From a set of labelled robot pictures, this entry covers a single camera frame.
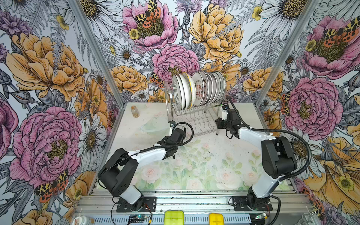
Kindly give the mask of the silver metal dish rack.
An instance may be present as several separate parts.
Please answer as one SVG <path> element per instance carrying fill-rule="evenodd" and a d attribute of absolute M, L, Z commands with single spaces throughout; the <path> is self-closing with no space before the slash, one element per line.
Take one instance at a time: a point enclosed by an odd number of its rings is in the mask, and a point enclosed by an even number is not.
<path fill-rule="evenodd" d="M 221 117 L 221 103 L 211 103 L 205 106 L 176 111 L 173 93 L 168 82 L 165 82 L 164 91 L 166 94 L 166 111 L 170 127 L 174 127 L 175 124 L 179 122 L 186 122 L 192 126 L 195 137 L 212 132 L 218 133 L 216 119 Z"/>

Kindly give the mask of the white plate black striped rim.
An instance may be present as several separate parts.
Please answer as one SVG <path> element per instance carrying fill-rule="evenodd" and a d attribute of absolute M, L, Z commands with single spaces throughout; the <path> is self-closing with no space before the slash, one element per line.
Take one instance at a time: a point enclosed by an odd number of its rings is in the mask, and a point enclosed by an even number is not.
<path fill-rule="evenodd" d="M 177 111 L 184 110 L 185 107 L 185 97 L 182 81 L 178 75 L 173 75 L 172 77 L 172 89 L 175 99 L 175 104 Z"/>

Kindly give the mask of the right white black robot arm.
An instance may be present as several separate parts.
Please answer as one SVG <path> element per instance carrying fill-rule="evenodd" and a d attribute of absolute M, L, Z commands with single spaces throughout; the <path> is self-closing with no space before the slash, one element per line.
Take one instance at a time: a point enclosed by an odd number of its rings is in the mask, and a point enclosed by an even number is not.
<path fill-rule="evenodd" d="M 222 107 L 221 116 L 215 120 L 218 129 L 225 129 L 232 137 L 247 141 L 261 151 L 264 173 L 251 186 L 246 197 L 250 210 L 266 209 L 272 192 L 280 179 L 297 169 L 294 153 L 286 137 L 275 137 L 265 131 L 255 131 L 242 123 L 235 109 Z"/>

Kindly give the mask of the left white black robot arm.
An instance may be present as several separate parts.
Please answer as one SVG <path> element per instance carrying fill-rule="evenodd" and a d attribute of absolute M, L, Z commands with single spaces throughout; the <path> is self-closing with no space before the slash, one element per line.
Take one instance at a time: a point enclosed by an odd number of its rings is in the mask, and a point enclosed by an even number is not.
<path fill-rule="evenodd" d="M 143 204 L 143 194 L 131 183 L 137 169 L 174 157 L 178 147 L 188 143 L 184 141 L 186 135 L 186 128 L 174 127 L 169 136 L 150 148 L 132 152 L 124 148 L 116 150 L 98 173 L 98 180 L 113 197 L 119 197 L 137 211 Z"/>

